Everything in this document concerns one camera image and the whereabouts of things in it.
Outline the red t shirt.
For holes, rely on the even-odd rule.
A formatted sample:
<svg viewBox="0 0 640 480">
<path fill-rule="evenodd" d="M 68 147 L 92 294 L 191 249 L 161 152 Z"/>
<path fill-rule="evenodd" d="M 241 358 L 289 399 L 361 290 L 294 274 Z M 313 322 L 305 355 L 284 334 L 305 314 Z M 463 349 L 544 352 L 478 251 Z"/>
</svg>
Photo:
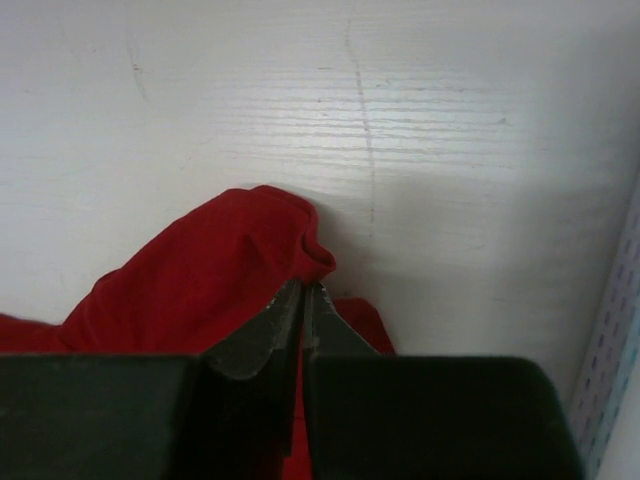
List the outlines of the red t shirt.
<svg viewBox="0 0 640 480">
<path fill-rule="evenodd" d="M 231 189 L 169 225 L 99 279 L 59 325 L 1 319 L 1 475 L 5 479 L 388 479 L 402 474 L 397 359 L 377 310 L 337 313 L 389 359 L 384 455 L 314 455 L 304 395 L 309 290 L 335 268 L 306 200 L 259 186 Z M 303 284 L 292 450 L 253 415 L 214 428 L 203 355 Z"/>
</svg>

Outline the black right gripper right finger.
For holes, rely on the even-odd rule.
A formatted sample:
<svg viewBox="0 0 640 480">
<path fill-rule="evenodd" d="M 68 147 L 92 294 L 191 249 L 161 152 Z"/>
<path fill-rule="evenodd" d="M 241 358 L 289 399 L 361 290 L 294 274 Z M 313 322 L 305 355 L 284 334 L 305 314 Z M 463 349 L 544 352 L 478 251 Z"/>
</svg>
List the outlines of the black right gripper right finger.
<svg viewBox="0 0 640 480">
<path fill-rule="evenodd" d="M 305 299 L 304 395 L 314 455 L 384 455 L 389 359 L 374 351 L 316 285 Z"/>
</svg>

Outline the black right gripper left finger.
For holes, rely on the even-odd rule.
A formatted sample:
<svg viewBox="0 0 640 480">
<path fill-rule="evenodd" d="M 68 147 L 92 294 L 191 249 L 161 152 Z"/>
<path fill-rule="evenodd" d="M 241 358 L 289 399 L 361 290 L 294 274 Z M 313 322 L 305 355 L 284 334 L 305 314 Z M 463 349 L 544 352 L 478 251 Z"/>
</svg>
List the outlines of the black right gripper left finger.
<svg viewBox="0 0 640 480">
<path fill-rule="evenodd" d="M 303 284 L 289 280 L 263 310 L 205 352 L 219 433 L 240 420 L 256 425 L 256 415 L 283 454 L 291 454 L 302 310 Z"/>
</svg>

